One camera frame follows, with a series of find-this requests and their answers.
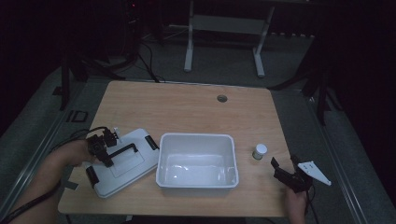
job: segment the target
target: dark background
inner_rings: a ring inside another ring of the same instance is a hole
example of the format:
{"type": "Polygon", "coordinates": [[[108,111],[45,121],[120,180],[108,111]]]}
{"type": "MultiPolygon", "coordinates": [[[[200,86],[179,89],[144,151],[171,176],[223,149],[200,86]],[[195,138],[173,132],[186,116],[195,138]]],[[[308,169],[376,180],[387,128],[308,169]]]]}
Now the dark background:
{"type": "MultiPolygon", "coordinates": [[[[0,134],[19,115],[44,78],[60,66],[65,36],[75,38],[78,49],[92,57],[102,58],[122,52],[122,45],[117,41],[124,38],[118,29],[122,27],[123,17],[119,14],[122,5],[101,0],[94,1],[93,6],[92,2],[6,0],[0,3],[0,134]],[[98,22],[105,21],[106,17],[116,18],[113,20],[116,23],[98,22]],[[98,38],[98,32],[103,28],[99,24],[113,27],[113,35],[98,38]]],[[[148,2],[161,6],[161,24],[187,24],[188,1],[148,2]]],[[[315,35],[320,41],[322,49],[317,56],[325,56],[332,66],[330,86],[335,89],[379,178],[395,203],[395,4],[391,0],[350,0],[344,1],[342,6],[330,7],[329,3],[334,1],[313,0],[310,3],[303,1],[303,4],[270,2],[276,4],[270,32],[315,35]]],[[[224,4],[222,12],[233,14],[232,9],[239,2],[219,3],[224,4]]],[[[244,3],[244,7],[255,4],[269,6],[259,1],[244,3]]],[[[260,16],[261,12],[251,15],[260,16]]],[[[145,18],[147,23],[159,21],[158,18],[152,21],[149,18],[152,17],[145,18]]],[[[159,32],[155,25],[150,27],[151,32],[159,32]]]]}

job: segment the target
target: white lid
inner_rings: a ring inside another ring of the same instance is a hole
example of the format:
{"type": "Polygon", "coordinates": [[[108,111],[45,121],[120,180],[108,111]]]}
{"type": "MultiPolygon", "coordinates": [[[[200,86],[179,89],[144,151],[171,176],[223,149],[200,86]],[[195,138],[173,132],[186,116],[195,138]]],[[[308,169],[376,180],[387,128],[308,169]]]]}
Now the white lid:
{"type": "Polygon", "coordinates": [[[260,155],[264,155],[267,152],[267,147],[265,144],[258,144],[256,146],[256,152],[260,155]]]}

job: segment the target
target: small jar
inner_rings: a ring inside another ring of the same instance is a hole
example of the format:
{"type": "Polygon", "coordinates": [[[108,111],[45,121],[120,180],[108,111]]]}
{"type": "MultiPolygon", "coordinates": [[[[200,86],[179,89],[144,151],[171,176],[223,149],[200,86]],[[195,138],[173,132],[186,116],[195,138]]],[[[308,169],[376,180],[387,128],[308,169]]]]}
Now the small jar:
{"type": "Polygon", "coordinates": [[[258,144],[256,149],[253,151],[253,158],[256,160],[261,160],[262,156],[267,152],[267,147],[265,144],[258,144]]]}

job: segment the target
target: wooden table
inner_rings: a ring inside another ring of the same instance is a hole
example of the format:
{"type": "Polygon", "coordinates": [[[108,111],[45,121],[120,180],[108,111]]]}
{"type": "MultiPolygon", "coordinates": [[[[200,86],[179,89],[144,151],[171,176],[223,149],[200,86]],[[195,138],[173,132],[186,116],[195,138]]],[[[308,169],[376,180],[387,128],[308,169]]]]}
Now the wooden table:
{"type": "Polygon", "coordinates": [[[91,188],[83,168],[75,168],[59,211],[65,214],[114,214],[208,217],[283,217],[284,185],[273,177],[270,160],[291,172],[289,150],[271,92],[266,89],[113,81],[106,90],[92,127],[119,127],[121,135],[146,129],[159,144],[164,133],[225,133],[235,144],[239,185],[225,196],[165,195],[155,172],[107,198],[91,188]],[[227,102],[218,101],[218,96],[227,102]],[[252,158],[259,143],[262,160],[252,158]]]}

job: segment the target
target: person's arm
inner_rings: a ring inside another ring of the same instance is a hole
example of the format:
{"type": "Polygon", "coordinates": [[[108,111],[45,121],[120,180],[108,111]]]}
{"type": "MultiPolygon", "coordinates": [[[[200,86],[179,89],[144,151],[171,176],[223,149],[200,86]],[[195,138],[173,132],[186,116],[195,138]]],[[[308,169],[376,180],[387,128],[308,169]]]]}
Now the person's arm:
{"type": "Polygon", "coordinates": [[[285,207],[290,224],[305,224],[306,192],[294,193],[286,187],[285,207]]]}
{"type": "MultiPolygon", "coordinates": [[[[95,161],[95,157],[88,152],[88,143],[85,140],[70,142],[51,152],[43,160],[28,188],[11,211],[52,190],[60,181],[65,166],[81,165],[83,161],[95,161]]],[[[11,223],[56,223],[58,201],[58,194],[55,193],[16,217],[11,223]]]]}

